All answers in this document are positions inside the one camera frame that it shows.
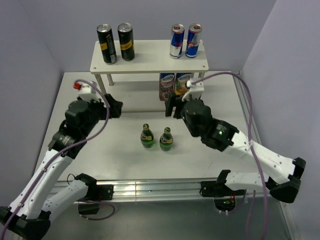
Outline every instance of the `green glass bottle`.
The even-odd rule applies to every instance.
[[[154,134],[149,128],[149,124],[143,124],[143,130],[140,135],[140,140],[145,148],[151,148],[154,145]]]
[[[160,147],[163,151],[169,151],[174,145],[174,138],[171,135],[170,127],[164,129],[164,133],[160,137]]]

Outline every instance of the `bottle cap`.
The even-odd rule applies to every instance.
[[[165,134],[169,134],[170,132],[171,132],[170,127],[166,127],[166,128],[164,129],[164,133],[165,133]]]
[[[149,124],[147,123],[143,124],[143,130],[149,130]]]

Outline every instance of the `black bracket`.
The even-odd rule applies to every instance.
[[[114,186],[112,184],[102,184],[97,186],[101,201],[112,200],[114,195]]]
[[[225,185],[227,175],[230,172],[230,170],[222,170],[215,181],[202,181],[199,192],[202,197],[223,198],[231,195],[243,196],[245,190],[233,191]]]
[[[170,93],[168,100],[165,101],[165,116],[170,117],[172,111],[175,107],[173,118],[181,119],[181,112],[187,101],[182,101],[183,95],[177,95],[175,93]]]
[[[93,198],[88,198],[91,201],[109,201],[112,200],[114,195],[114,186],[112,184],[102,184],[96,185]],[[79,204],[78,212],[81,215],[95,215],[100,209],[100,204],[98,203],[89,203],[89,204]]]
[[[300,178],[306,167],[306,161],[300,157],[294,159],[292,163],[295,165],[295,169],[293,175],[289,175],[288,177],[290,181],[277,184],[269,177],[268,182],[265,183],[272,197],[288,204],[293,203],[297,197],[301,184]]]

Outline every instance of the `bottle label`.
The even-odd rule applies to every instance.
[[[166,137],[161,136],[161,142],[163,144],[171,144],[172,143],[172,139],[167,139]]]
[[[152,140],[152,136],[146,136],[144,132],[141,133],[142,140]]]

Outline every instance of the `white shelf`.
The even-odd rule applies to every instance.
[[[170,57],[170,40],[134,40],[135,58],[132,61],[123,60],[119,41],[114,41],[114,43],[117,62],[106,64],[100,44],[98,41],[95,42],[90,66],[92,74],[205,73],[209,71],[202,40],[195,58],[185,55],[187,40],[184,40],[182,56],[178,59]]]

